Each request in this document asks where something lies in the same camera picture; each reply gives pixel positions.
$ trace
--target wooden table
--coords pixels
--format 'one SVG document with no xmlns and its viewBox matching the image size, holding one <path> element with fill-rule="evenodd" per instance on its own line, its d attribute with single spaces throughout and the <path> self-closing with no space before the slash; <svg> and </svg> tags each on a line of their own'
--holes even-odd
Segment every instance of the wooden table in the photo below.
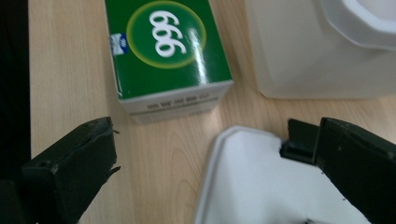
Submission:
<svg viewBox="0 0 396 224">
<path fill-rule="evenodd" d="M 32 151 L 79 124 L 113 118 L 121 170 L 102 187 L 81 223 L 189 223 L 211 142 L 233 125 L 287 137 L 287 119 L 344 119 L 396 143 L 396 96 L 366 101 L 286 101 L 255 83 L 245 3 L 212 0 L 235 85 L 210 113 L 135 125 L 117 99 L 103 0 L 31 0 Z"/>
</svg>

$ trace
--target green box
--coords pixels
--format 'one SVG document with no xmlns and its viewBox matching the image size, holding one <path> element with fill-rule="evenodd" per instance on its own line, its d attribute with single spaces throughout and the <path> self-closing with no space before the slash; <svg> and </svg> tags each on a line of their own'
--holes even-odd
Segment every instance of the green box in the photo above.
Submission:
<svg viewBox="0 0 396 224">
<path fill-rule="evenodd" d="M 212 109 L 233 85 L 207 0 L 106 0 L 121 104 L 137 123 Z"/>
</svg>

